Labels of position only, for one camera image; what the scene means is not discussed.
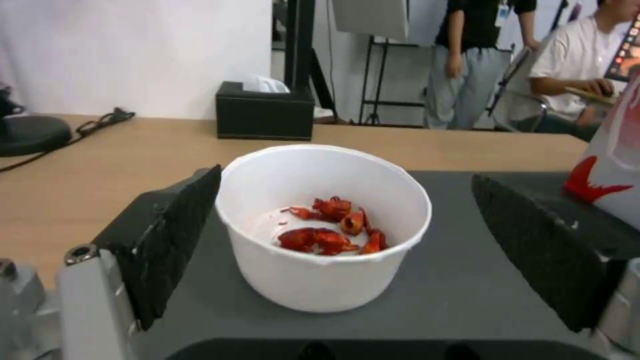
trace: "laptop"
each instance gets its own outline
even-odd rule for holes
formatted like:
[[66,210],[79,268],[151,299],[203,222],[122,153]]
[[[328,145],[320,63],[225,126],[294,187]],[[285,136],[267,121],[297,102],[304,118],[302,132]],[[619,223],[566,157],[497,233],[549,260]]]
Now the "laptop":
[[640,74],[640,15],[624,35],[618,51],[611,60],[605,78],[611,80],[616,93],[622,92],[631,79]]

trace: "hand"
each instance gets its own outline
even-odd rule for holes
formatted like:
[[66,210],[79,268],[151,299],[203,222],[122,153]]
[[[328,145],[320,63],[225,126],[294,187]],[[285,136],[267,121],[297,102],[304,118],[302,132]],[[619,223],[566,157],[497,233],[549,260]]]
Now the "hand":
[[531,39],[531,40],[526,41],[524,46],[528,47],[532,51],[536,51],[540,47],[540,42],[537,41],[536,39]]
[[462,74],[462,55],[460,53],[450,53],[446,66],[447,76],[456,78]]
[[613,83],[607,79],[593,79],[593,80],[585,80],[581,81],[578,84],[578,88],[580,90],[590,92],[592,94],[596,94],[598,96],[613,96],[615,93],[615,88],[613,87]]

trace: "laptop screen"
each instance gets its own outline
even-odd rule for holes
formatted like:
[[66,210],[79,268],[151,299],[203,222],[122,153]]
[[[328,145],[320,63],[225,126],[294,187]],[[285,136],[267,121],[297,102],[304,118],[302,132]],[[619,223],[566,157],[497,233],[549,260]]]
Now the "laptop screen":
[[640,74],[640,15],[637,16],[613,57],[605,78],[628,83]]

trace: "id badge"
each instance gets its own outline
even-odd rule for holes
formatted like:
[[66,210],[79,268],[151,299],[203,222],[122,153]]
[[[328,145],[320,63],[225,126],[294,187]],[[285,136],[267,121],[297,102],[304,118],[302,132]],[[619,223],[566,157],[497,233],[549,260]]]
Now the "id badge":
[[501,28],[507,23],[509,17],[509,5],[498,5],[498,14],[495,16],[495,27]]

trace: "bowl rim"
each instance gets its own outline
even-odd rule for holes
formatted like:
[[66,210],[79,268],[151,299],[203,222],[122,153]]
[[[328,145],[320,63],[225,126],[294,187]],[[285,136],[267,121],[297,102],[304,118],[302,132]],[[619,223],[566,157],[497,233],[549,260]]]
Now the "bowl rim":
[[317,264],[321,264],[321,265],[327,265],[327,264],[333,264],[333,263],[361,263],[361,262],[370,262],[370,261],[380,261],[384,258],[386,258],[387,256],[391,256],[394,255],[398,252],[406,252],[409,249],[411,249],[413,246],[415,246],[416,244],[418,244],[421,240],[422,237],[424,236],[424,234],[426,233],[427,229],[429,228],[429,225],[431,224],[431,218],[433,216],[433,205],[431,203],[431,199],[429,198],[429,195],[427,194],[427,191],[424,189],[424,187],[422,187],[422,185],[420,185],[420,183],[418,183],[418,181],[416,181],[413,176],[411,176],[405,169],[399,167],[396,164],[391,163],[390,161],[384,160],[383,158],[379,158],[377,156],[371,155],[371,154],[367,154],[366,152],[362,152],[362,151],[358,151],[358,150],[354,150],[354,149],[349,149],[346,147],[339,147],[339,146],[333,146],[333,145],[315,145],[315,144],[296,144],[296,145],[279,145],[279,146],[272,146],[272,147],[267,147],[265,149],[262,150],[258,150],[255,152],[251,152],[249,154],[246,154],[244,156],[240,156],[238,158],[236,158],[234,161],[232,161],[231,163],[229,163],[229,165],[227,165],[223,171],[222,171],[222,177],[221,177],[221,183],[220,183],[220,190],[222,191],[222,186],[224,183],[224,180],[226,178],[226,176],[233,171],[234,168],[241,166],[242,164],[246,163],[247,161],[250,160],[254,160],[257,157],[260,156],[265,156],[268,154],[273,154],[274,152],[280,152],[280,151],[295,151],[295,150],[323,150],[323,151],[336,151],[336,152],[342,152],[342,153],[347,153],[347,154],[351,154],[351,155],[355,155],[355,156],[359,156],[361,158],[365,158],[367,160],[370,161],[375,161],[377,163],[379,163],[380,165],[387,167],[389,170],[394,171],[402,176],[405,176],[405,178],[407,178],[407,180],[409,180],[410,184],[412,186],[414,186],[421,194],[422,194],[422,200],[424,201],[424,205],[426,207],[427,210],[427,217],[425,219],[424,224],[420,227],[420,229],[411,237],[409,238],[409,240],[406,240],[405,242],[403,242],[400,245],[396,245],[394,247],[391,247],[387,250],[381,251],[381,252],[377,252],[375,254],[367,254],[367,255],[358,255],[358,256],[318,256],[315,254],[307,254],[304,252],[296,252],[296,251],[291,251],[291,250],[287,250],[287,249],[283,249],[279,246],[273,245],[271,243],[266,243],[263,241],[258,241],[256,239],[253,238],[253,236],[249,236],[248,234],[246,234],[244,231],[240,231],[239,229],[237,229],[235,226],[233,226],[230,221],[228,220],[225,212],[221,209],[221,205],[220,205],[220,197],[216,196],[216,202],[215,202],[215,207],[216,207],[216,211],[218,212],[218,216],[220,217],[220,220],[222,221],[222,223],[231,228],[233,231],[235,231],[237,234],[239,234],[240,236],[242,236],[243,238],[251,241],[252,243],[263,247],[265,250],[269,251],[269,252],[275,252],[277,254],[283,255],[283,256],[287,256],[288,258],[294,258],[294,259],[298,259],[298,260],[302,260],[305,262],[312,262],[312,263],[317,263]]

